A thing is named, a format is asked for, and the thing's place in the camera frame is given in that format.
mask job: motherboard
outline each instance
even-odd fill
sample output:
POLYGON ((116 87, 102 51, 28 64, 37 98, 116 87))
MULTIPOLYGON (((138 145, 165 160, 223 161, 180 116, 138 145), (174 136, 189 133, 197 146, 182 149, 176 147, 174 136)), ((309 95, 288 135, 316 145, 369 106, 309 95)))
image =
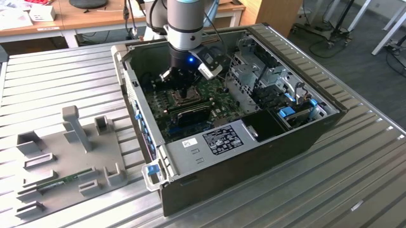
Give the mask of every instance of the motherboard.
POLYGON ((220 78, 200 80, 188 88, 184 98, 172 89, 148 92, 145 98, 166 143, 219 127, 244 115, 220 78))

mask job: blue latch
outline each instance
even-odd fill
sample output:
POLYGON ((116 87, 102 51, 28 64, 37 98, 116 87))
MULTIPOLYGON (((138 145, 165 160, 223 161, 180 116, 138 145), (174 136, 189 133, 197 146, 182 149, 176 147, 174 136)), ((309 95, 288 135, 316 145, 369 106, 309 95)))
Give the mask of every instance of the blue latch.
POLYGON ((293 111, 293 109, 291 107, 285 107, 285 108, 281 108, 279 110, 279 114, 280 116, 284 118, 285 116, 289 116, 291 114, 295 114, 296 112, 293 111))
POLYGON ((309 104, 311 104, 312 106, 316 106, 317 101, 316 101, 315 99, 311 99, 311 100, 309 100, 309 104))
POLYGON ((287 98, 288 98, 292 102, 296 101, 296 99, 295 99, 288 93, 284 93, 284 95, 287 96, 287 98))
POLYGON ((134 119, 138 120, 141 118, 140 112, 136 111, 134 119))
POLYGON ((148 176, 150 176, 152 174, 158 173, 158 165, 149 165, 148 166, 148 176))

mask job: circuit board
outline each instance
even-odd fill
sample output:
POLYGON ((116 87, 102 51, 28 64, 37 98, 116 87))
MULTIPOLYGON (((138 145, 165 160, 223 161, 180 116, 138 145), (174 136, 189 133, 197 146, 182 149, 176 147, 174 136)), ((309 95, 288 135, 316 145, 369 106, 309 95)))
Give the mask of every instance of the circuit board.
POLYGON ((219 79, 201 80, 188 89, 182 99, 172 89, 145 93, 145 98, 166 143, 219 127, 244 115, 239 102, 219 79), (180 124, 177 117, 198 109, 205 110, 208 118, 202 117, 202 121, 190 125, 180 124))

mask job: black cable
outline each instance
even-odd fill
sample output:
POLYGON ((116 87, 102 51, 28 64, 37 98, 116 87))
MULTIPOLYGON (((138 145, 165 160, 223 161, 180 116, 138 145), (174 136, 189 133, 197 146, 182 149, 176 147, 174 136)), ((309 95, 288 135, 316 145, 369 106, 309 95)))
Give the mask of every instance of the black cable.
POLYGON ((141 9, 140 2, 138 2, 137 0, 134 0, 134 1, 136 1, 136 2, 137 2, 137 4, 138 4, 138 9, 140 9, 140 11, 141 11, 141 13, 142 13, 144 17, 146 17, 145 12, 144 12, 144 10, 141 9))
POLYGON ((304 14, 304 17, 305 17, 307 25, 309 25, 308 18, 307 18, 307 15, 305 15, 305 9, 304 9, 304 0, 303 0, 301 4, 303 4, 303 14, 304 14))
POLYGON ((299 88, 299 85, 301 84, 301 82, 297 82, 296 83, 296 85, 293 86, 293 96, 292 96, 292 98, 295 99, 295 103, 297 104, 297 98, 296 98, 296 96, 297 96, 297 88, 299 88))
POLYGON ((92 37, 92 36, 96 35, 96 32, 93 32, 93 34, 90 34, 90 35, 84 35, 84 34, 81 34, 81 35, 85 36, 85 37, 92 37))
POLYGON ((323 17, 321 17, 321 20, 323 20, 323 21, 324 21, 324 16, 325 16, 325 13, 327 13, 327 11, 328 11, 328 8, 329 8, 332 2, 333 2, 333 0, 331 0, 331 2, 328 3, 327 8, 325 8, 325 11, 324 11, 324 13, 323 13, 323 17))
POLYGON ((316 43, 313 43, 312 45, 309 45, 308 51, 311 52, 311 54, 313 54, 313 55, 315 55, 316 57, 319 57, 319 58, 332 58, 337 53, 340 53, 340 52, 344 50, 344 47, 343 47, 340 50, 337 50, 332 55, 320 56, 320 55, 317 55, 317 54, 311 50, 311 48, 312 48, 316 44, 321 43, 323 41, 327 41, 327 39, 324 38, 323 40, 320 40, 320 41, 317 41, 316 43))
POLYGON ((160 0, 160 1, 162 2, 164 9, 166 10, 165 4, 164 4, 164 0, 160 0))
POLYGON ((126 7, 126 0, 124 0, 124 8, 122 8, 122 18, 124 18, 124 26, 125 26, 125 31, 126 31, 126 34, 130 38, 132 37, 132 34, 130 34, 130 30, 128 29, 128 17, 129 17, 129 12, 128 12, 128 7, 126 7))
POLYGON ((106 35, 105 35, 105 38, 104 38, 104 41, 101 42, 101 44, 106 41, 108 35, 109 35, 109 31, 106 32, 106 35))
POLYGON ((133 20, 133 15, 132 15, 130 0, 128 0, 128 5, 129 5, 129 13, 130 13, 130 19, 132 19, 132 29, 136 29, 137 27, 134 26, 134 20, 133 20))
POLYGON ((389 64, 389 62, 388 62, 388 55, 391 55, 392 57, 393 57, 393 54, 389 52, 389 51, 387 51, 387 54, 385 54, 385 64, 387 64, 387 66, 393 70, 393 72, 396 72, 401 77, 406 77, 406 75, 403 75, 403 73, 401 72, 399 72, 393 67, 392 67, 392 65, 389 64))
POLYGON ((264 66, 264 68, 261 69, 260 75, 257 77, 257 80, 255 81, 253 88, 256 88, 261 77, 265 75, 267 70, 268 70, 268 68, 267 68, 267 66, 264 66))
POLYGON ((223 38, 221 38, 221 36, 220 36, 220 34, 219 34, 217 30, 216 30, 216 27, 215 27, 212 21, 209 20, 209 18, 208 18, 208 16, 206 16, 205 12, 204 12, 204 16, 205 16, 205 18, 206 18, 206 20, 208 20, 211 26, 213 27, 215 34, 216 34, 216 36, 217 36, 217 38, 219 38, 219 40, 220 40, 220 42, 221 42, 221 44, 223 44, 223 47, 224 47, 224 55, 225 55, 225 56, 228 57, 228 59, 233 62, 233 64, 237 65, 237 63, 235 62, 235 60, 233 60, 233 59, 231 58, 231 56, 228 55, 227 45, 225 45, 225 43, 224 43, 224 41, 223 41, 223 38))
POLYGON ((152 12, 153 12, 153 8, 154 8, 156 3, 157 3, 157 0, 153 1, 152 6, 150 6, 150 10, 149 10, 149 25, 150 25, 152 31, 153 31, 153 25, 152 25, 152 12))
POLYGON ((85 39, 88 42, 90 42, 90 43, 93 43, 93 44, 102 44, 102 43, 106 41, 108 35, 109 35, 109 31, 106 31, 106 35, 105 35, 104 41, 102 41, 101 43, 94 42, 93 40, 90 40, 90 39, 86 38, 86 37, 82 37, 82 39, 85 39))

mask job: open computer tower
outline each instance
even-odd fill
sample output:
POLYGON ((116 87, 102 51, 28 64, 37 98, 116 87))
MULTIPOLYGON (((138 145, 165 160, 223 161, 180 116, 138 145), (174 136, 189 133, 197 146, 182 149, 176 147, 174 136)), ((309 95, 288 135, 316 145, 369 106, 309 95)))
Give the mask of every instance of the open computer tower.
POLYGON ((142 175, 165 216, 304 152, 347 111, 252 28, 220 36, 225 44, 206 46, 219 54, 227 46, 223 72, 209 81, 196 74, 185 98, 158 77, 165 40, 126 44, 121 60, 142 175))

